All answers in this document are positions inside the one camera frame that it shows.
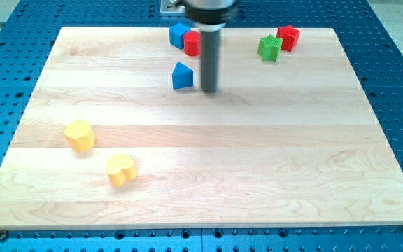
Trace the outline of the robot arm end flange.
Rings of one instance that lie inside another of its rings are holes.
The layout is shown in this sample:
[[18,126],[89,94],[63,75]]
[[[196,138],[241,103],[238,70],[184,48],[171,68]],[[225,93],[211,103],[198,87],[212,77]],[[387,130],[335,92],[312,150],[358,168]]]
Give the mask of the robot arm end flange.
[[185,16],[201,29],[219,30],[239,13],[239,0],[182,0]]

